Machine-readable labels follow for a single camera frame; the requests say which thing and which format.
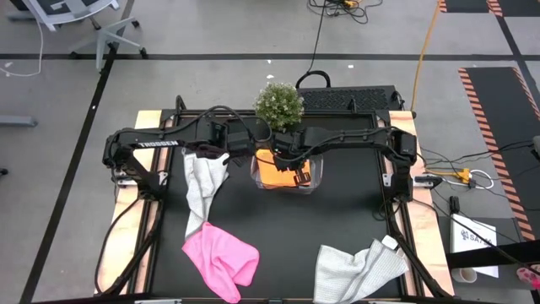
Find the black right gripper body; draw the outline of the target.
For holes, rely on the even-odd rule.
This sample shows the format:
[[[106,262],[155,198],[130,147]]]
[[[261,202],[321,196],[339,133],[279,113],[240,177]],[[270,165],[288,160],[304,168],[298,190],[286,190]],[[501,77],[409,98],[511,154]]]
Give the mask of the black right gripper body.
[[[278,169],[304,168],[305,158],[301,157],[300,149],[302,135],[301,131],[273,135],[273,161]]]

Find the orange microfiber towel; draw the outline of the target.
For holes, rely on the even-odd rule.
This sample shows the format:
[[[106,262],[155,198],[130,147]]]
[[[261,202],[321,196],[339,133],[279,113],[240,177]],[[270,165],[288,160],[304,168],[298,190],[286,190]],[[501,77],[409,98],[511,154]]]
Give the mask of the orange microfiber towel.
[[[269,149],[259,149],[256,154],[256,164],[258,166],[258,172],[260,180],[265,188],[276,188],[276,187],[307,187],[309,185],[299,185],[297,186],[294,183],[294,171],[286,169],[285,171],[280,171],[273,161],[273,155]],[[311,163],[309,160],[305,161],[305,166],[310,167],[311,173]]]

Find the grey waffle-weave towel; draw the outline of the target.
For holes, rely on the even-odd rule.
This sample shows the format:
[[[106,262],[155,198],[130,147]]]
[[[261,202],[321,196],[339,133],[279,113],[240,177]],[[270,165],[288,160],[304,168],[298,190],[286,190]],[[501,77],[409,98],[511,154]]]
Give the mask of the grey waffle-weave towel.
[[[229,177],[224,161],[227,153],[218,159],[199,158],[194,152],[182,150],[184,175],[187,184],[186,200],[190,214],[186,224],[185,240],[198,232],[208,221],[213,198]]]
[[[316,260],[313,302],[352,304],[370,296],[391,280],[408,272],[397,242],[386,235],[354,255],[326,245]]]

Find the pink microfiber towel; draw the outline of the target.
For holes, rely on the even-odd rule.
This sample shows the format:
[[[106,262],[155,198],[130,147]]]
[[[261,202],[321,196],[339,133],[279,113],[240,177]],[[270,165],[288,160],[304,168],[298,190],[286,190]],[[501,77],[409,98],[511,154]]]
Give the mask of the pink microfiber towel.
[[[251,284],[260,260],[255,247],[208,222],[186,240],[182,251],[206,286],[230,304],[240,302],[237,286]]]

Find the clear plastic bin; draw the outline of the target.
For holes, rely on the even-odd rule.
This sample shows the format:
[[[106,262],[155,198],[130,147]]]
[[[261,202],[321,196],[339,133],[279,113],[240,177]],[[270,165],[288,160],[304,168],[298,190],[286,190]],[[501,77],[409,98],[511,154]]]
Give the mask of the clear plastic bin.
[[[321,155],[311,156],[308,160],[310,161],[311,184],[307,187],[276,187],[270,189],[265,188],[259,177],[257,158],[251,163],[251,178],[255,182],[255,184],[263,190],[280,190],[293,193],[310,194],[321,184],[324,160]]]

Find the artificial green potted plant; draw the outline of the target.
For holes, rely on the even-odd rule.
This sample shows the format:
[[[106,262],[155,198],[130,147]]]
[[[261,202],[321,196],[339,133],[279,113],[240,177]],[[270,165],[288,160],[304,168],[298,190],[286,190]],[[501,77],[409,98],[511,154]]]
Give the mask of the artificial green potted plant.
[[[256,98],[254,110],[273,131],[286,132],[301,122],[304,99],[290,83],[268,83]]]

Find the right wooden side board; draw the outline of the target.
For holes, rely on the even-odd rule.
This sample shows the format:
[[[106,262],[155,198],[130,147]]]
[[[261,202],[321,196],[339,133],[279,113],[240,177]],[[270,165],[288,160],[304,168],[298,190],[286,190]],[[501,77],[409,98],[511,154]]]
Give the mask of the right wooden side board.
[[[403,131],[417,135],[413,114],[410,111],[389,111],[390,124]],[[424,173],[425,165],[422,159],[411,167],[411,176]],[[433,199],[427,188],[414,188],[414,201],[408,203],[409,223],[412,229],[416,255],[429,274],[448,294],[454,296],[451,274],[446,262],[446,254],[438,224],[436,209],[432,209]]]

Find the wooden side board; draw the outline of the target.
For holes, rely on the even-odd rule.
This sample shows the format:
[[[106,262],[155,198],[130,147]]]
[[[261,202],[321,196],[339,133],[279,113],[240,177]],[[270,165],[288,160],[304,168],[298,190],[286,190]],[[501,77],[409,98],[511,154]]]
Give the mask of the wooden side board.
[[[410,111],[389,111],[390,124],[403,131],[417,135],[413,114]],[[411,167],[411,176],[424,173],[425,165],[422,159]],[[429,274],[448,294],[454,296],[451,274],[446,262],[446,254],[438,224],[436,209],[432,209],[433,199],[427,188],[414,188],[414,201],[408,203],[409,223],[412,229],[416,255]]]
[[[140,111],[137,116],[135,128],[157,128],[161,122],[161,110]],[[134,157],[141,165],[152,170],[159,163],[164,162],[164,156],[158,152],[158,165],[155,164],[154,149],[140,149],[134,152]],[[137,198],[138,190],[136,186],[126,186],[118,188],[115,186],[115,208],[111,222],[111,232],[105,234],[105,247],[100,254],[100,265],[97,268],[96,282],[101,291],[106,291],[113,286],[115,280],[121,275],[123,269],[134,256],[139,248],[141,237],[144,239],[148,234],[150,227],[144,224],[149,219],[149,224],[154,222],[154,215],[157,202],[145,203],[138,200],[122,217],[124,212]],[[134,283],[134,291],[130,291],[128,285],[122,287],[120,294],[142,293],[144,283],[146,283],[146,270],[149,264],[149,251],[143,255],[139,266],[136,267],[128,283]]]

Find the left wooden side board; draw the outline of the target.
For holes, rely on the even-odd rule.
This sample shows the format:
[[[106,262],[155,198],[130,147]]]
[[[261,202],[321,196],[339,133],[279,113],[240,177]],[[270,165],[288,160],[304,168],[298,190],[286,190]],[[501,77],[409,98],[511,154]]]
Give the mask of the left wooden side board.
[[[157,128],[161,122],[161,110],[140,111],[137,116],[135,128]],[[164,156],[158,152],[158,165],[155,164],[154,149],[140,149],[134,152],[134,157],[141,165],[152,170],[159,163],[164,162]],[[115,280],[121,275],[123,269],[134,256],[139,248],[141,237],[144,239],[148,234],[150,227],[144,224],[149,219],[149,224],[154,222],[154,215],[157,202],[145,203],[138,200],[122,217],[124,212],[137,198],[138,190],[136,186],[126,186],[118,188],[115,186],[115,208],[111,222],[111,232],[105,234],[105,247],[100,254],[100,265],[97,268],[96,282],[101,291],[106,291],[113,286]],[[130,291],[128,285],[122,287],[120,294],[142,293],[144,283],[146,283],[146,270],[149,264],[149,251],[143,255],[139,266],[136,267],[128,283],[134,283],[134,291]]]

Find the yellow power plug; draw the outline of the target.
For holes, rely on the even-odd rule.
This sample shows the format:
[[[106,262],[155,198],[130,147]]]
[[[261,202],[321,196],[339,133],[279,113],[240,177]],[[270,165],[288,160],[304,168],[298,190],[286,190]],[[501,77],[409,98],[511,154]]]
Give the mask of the yellow power plug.
[[[437,176],[453,176],[461,183],[469,183],[471,178],[471,173],[468,169],[462,169],[458,171],[434,171],[431,169],[426,169],[425,171],[431,174],[435,174]]]

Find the white office chair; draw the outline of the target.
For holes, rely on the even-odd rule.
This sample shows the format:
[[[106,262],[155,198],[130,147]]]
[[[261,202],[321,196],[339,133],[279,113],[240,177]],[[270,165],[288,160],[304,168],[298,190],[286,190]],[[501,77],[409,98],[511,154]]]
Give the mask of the white office chair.
[[[34,73],[15,73],[8,71],[6,68],[0,68],[0,71],[7,75],[16,77],[33,77],[41,73],[41,65],[44,51],[44,35],[42,25],[50,32],[57,31],[62,25],[74,22],[84,21],[88,19],[94,28],[92,35],[85,37],[78,43],[71,46],[69,56],[77,58],[78,50],[95,44],[95,66],[100,69],[102,66],[105,49],[109,47],[114,49],[117,45],[129,45],[138,49],[142,59],[148,59],[149,55],[145,47],[140,44],[130,41],[117,34],[118,30],[126,28],[129,24],[137,28],[140,26],[137,19],[134,17],[126,17],[107,26],[100,25],[95,15],[106,8],[114,10],[120,9],[120,4],[117,0],[20,0],[26,10],[17,10],[6,14],[10,21],[33,20],[36,22],[40,34],[40,48],[38,54],[38,68]]]

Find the white printed box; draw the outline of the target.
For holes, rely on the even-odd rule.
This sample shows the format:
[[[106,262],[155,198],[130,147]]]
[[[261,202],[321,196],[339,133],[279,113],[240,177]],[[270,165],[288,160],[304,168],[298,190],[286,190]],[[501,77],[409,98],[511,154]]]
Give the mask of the white printed box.
[[[496,227],[477,220],[468,219],[459,214],[451,215],[450,252],[465,252],[497,244]],[[474,267],[477,274],[499,278],[498,266]]]

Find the black flat beam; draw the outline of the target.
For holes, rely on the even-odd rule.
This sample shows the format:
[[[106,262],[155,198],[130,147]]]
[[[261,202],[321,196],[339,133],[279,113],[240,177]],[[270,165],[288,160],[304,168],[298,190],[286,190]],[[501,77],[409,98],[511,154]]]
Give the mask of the black flat beam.
[[[446,254],[450,269],[540,263],[540,240]]]

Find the hazard-striped black floor mat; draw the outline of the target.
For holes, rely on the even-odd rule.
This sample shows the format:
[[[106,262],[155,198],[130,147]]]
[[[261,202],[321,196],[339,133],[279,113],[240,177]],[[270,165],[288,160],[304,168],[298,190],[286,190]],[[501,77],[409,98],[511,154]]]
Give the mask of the hazard-striped black floor mat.
[[[440,11],[453,14],[492,13],[501,17],[540,17],[540,0],[440,0]]]
[[[522,238],[540,239],[540,108],[516,68],[458,73]]]

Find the pink patterned object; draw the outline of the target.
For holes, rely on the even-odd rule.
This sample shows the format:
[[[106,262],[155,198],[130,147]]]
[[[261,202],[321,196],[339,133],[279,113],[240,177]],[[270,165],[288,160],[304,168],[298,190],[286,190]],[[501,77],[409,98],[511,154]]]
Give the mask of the pink patterned object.
[[[540,290],[540,264],[533,264],[530,268],[537,271],[537,274],[528,268],[519,268],[516,275],[522,282],[529,283],[533,289]]]

